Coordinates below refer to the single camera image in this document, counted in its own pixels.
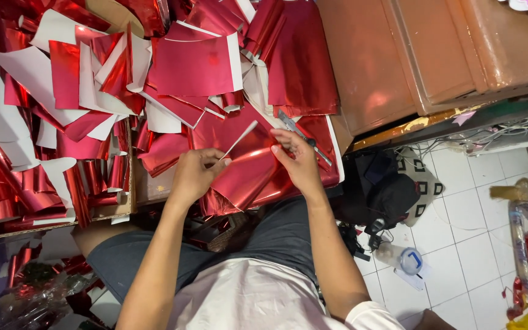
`hand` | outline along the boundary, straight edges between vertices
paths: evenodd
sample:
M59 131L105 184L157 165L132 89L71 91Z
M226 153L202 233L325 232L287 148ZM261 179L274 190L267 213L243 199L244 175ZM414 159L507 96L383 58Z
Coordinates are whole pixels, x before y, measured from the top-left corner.
M207 192L217 175L231 163L229 158L219 161L224 154L216 148L189 150L181 154L168 201L186 208L193 205Z
M289 150L295 158L290 158L279 146L272 146L270 149L289 172L290 180L301 191L305 198L314 194L324 193L321 177L319 176L319 166L317 165L317 155L315 150L297 133L272 129L270 132L282 146Z

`right hand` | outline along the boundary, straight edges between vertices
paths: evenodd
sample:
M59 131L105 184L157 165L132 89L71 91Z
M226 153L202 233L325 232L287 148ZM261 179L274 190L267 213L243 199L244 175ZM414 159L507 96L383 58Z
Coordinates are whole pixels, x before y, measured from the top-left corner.
M323 193L323 184L319 176L317 155L315 150L297 133L282 129L272 129L270 133L289 150L295 158L292 159L283 148L275 145L270 149L276 159L289 172L290 180L301 191L305 198L313 194Z

